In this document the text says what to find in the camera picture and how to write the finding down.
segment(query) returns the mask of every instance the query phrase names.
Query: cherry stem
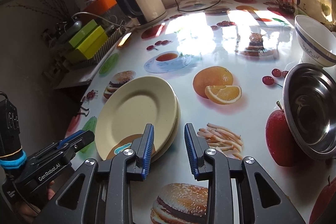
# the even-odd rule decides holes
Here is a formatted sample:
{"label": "cherry stem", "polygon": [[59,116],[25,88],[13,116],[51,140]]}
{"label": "cherry stem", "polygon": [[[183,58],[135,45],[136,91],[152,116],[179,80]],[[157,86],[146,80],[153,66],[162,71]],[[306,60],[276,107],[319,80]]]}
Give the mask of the cherry stem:
{"label": "cherry stem", "polygon": [[275,82],[274,82],[274,84],[276,84],[276,85],[278,85],[278,86],[280,86],[280,87],[282,87],[282,88],[283,88],[283,86],[282,86],[282,85],[280,85],[280,84],[278,84],[278,83],[275,83]]}
{"label": "cherry stem", "polygon": [[280,108],[280,110],[283,110],[281,104],[280,104],[280,101],[277,101],[277,106]]}

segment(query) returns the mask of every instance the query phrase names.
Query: silver screw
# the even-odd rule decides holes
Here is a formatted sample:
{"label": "silver screw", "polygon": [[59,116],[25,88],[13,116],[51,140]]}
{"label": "silver screw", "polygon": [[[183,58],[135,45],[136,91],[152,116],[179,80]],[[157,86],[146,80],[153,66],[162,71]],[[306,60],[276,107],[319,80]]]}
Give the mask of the silver screw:
{"label": "silver screw", "polygon": [[130,156],[134,153],[134,151],[132,149],[125,149],[124,150],[124,155],[125,156]]}
{"label": "silver screw", "polygon": [[246,162],[247,164],[253,164],[253,163],[255,162],[255,159],[252,158],[252,157],[246,157],[246,158],[245,158],[245,162]]}
{"label": "silver screw", "polygon": [[216,149],[208,148],[208,149],[206,150],[206,153],[207,153],[208,155],[214,155],[214,154],[217,153],[217,151],[216,151]]}
{"label": "silver screw", "polygon": [[87,159],[86,161],[85,161],[85,165],[87,165],[87,166],[91,166],[91,165],[94,165],[95,164],[95,160],[94,159]]}

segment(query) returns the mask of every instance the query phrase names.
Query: stack of plates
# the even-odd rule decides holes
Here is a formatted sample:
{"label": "stack of plates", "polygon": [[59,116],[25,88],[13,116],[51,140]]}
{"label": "stack of plates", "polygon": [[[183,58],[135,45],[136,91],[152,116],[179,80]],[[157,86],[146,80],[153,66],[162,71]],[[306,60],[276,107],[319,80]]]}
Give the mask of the stack of plates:
{"label": "stack of plates", "polygon": [[103,160],[129,148],[147,123],[154,125],[152,161],[172,144],[179,127],[180,108],[172,87],[162,78],[136,78],[119,88],[98,117],[95,143]]}

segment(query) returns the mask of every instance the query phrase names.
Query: stainless steel bowl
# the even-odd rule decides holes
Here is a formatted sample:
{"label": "stainless steel bowl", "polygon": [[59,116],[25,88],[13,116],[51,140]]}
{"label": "stainless steel bowl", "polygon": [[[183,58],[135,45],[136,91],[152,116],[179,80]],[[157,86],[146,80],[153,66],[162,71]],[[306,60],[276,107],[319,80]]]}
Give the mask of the stainless steel bowl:
{"label": "stainless steel bowl", "polygon": [[284,111],[301,149],[312,159],[336,154],[336,82],[312,64],[292,68],[283,84]]}

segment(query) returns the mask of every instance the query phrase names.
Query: tea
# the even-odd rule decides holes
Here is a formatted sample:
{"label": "tea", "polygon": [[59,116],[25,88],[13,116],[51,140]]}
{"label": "tea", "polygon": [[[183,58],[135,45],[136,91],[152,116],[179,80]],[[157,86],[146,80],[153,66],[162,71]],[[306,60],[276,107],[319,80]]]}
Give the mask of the tea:
{"label": "tea", "polygon": [[176,53],[169,52],[169,53],[166,53],[166,54],[158,56],[156,58],[156,61],[164,62],[164,61],[173,60],[173,59],[175,59],[177,57],[178,57],[178,55]]}

